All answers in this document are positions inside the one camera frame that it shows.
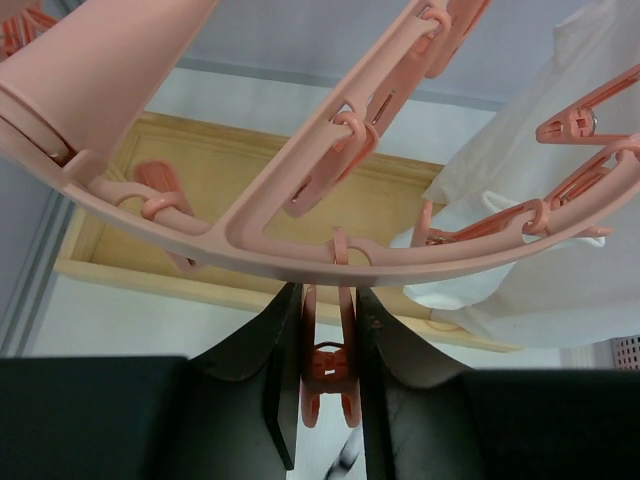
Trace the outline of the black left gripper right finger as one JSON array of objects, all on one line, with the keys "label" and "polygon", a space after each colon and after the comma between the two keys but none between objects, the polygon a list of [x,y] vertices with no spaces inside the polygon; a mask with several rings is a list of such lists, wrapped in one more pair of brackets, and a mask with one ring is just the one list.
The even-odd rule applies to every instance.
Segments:
[{"label": "black left gripper right finger", "polygon": [[356,294],[371,479],[635,479],[639,375],[475,370]]}]

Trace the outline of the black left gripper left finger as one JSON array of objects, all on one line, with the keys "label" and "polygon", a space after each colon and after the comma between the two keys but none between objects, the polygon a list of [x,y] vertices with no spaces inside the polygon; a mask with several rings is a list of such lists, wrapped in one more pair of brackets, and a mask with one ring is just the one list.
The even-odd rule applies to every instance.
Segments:
[{"label": "black left gripper left finger", "polygon": [[303,288],[194,358],[1,363],[5,479],[282,479],[294,467]]}]

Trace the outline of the white striped sock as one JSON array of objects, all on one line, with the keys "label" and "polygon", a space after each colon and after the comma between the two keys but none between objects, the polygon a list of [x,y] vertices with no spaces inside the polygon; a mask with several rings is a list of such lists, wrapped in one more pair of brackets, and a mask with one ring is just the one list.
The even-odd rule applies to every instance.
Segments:
[{"label": "white striped sock", "polygon": [[364,455],[364,437],[361,428],[351,431],[337,457],[324,475],[324,480],[344,478]]}]

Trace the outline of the pink round clip hanger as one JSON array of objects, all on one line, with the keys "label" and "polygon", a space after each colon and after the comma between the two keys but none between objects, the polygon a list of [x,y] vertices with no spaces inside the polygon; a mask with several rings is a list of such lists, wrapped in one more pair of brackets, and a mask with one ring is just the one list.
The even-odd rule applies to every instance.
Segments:
[{"label": "pink round clip hanger", "polygon": [[212,1],[89,1],[61,21],[36,1],[1,5],[1,151],[103,221],[161,246],[183,269],[215,265],[303,283],[301,410],[341,397],[362,413],[355,287],[446,280],[525,257],[507,231],[514,206],[459,232],[425,205],[404,249],[336,229],[317,245],[267,238],[279,211],[314,208],[370,155],[421,80],[439,75],[487,9],[412,1],[216,222],[196,217],[172,170],[148,162],[111,180],[110,158],[215,9]]}]

